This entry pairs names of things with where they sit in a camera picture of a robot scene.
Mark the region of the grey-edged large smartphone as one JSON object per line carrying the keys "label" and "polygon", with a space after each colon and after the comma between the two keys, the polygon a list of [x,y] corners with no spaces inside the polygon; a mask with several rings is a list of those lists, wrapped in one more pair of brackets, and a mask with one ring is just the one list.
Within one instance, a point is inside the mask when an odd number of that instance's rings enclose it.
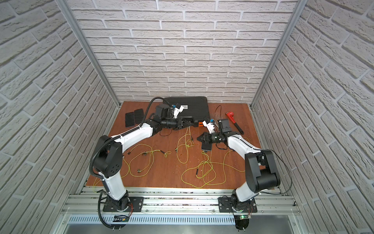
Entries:
{"label": "grey-edged large smartphone", "polygon": [[202,150],[203,151],[211,151],[212,150],[212,144],[211,143],[202,143]]}

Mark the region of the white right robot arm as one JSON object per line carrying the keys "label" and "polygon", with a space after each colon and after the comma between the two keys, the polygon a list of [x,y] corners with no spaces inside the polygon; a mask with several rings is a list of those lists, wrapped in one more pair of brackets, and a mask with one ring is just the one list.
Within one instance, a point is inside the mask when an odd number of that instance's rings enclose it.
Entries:
{"label": "white right robot arm", "polygon": [[238,202],[248,201],[261,191],[280,185],[281,178],[271,150],[257,148],[246,141],[239,133],[233,131],[224,133],[204,132],[197,140],[202,143],[204,151],[210,151],[212,144],[224,143],[244,159],[245,182],[234,190],[234,196]]}

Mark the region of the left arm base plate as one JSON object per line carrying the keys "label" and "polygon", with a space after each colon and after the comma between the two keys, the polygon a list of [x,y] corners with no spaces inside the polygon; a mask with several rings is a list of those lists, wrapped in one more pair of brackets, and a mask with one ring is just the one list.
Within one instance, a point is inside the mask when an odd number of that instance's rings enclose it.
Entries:
{"label": "left arm base plate", "polygon": [[144,197],[125,197],[121,200],[114,200],[107,197],[104,202],[104,212],[141,212]]}

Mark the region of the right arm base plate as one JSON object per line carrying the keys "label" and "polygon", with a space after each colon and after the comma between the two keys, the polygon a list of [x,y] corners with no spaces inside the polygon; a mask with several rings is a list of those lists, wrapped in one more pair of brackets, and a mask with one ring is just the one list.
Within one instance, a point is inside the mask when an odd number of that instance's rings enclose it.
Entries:
{"label": "right arm base plate", "polygon": [[218,197],[218,208],[220,213],[257,213],[255,199],[240,202],[236,197]]}

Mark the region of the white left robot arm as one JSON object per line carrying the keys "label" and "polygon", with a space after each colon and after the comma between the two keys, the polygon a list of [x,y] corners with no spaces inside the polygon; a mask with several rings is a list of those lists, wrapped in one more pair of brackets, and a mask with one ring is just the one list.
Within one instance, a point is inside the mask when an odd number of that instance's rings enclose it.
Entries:
{"label": "white left robot arm", "polygon": [[120,175],[123,153],[164,128],[179,130],[190,126],[193,126],[193,123],[183,118],[147,119],[144,123],[122,134],[103,135],[99,138],[90,159],[89,172],[102,181],[107,199],[113,202],[118,210],[125,210],[130,200]]}

